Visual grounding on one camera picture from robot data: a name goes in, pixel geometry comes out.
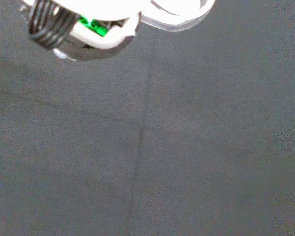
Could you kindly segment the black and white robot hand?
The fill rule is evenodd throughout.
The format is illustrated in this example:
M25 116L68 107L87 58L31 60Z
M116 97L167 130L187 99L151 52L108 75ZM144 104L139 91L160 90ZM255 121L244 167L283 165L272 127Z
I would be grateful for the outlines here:
M62 59L112 57L136 36L148 0L22 0L28 36Z

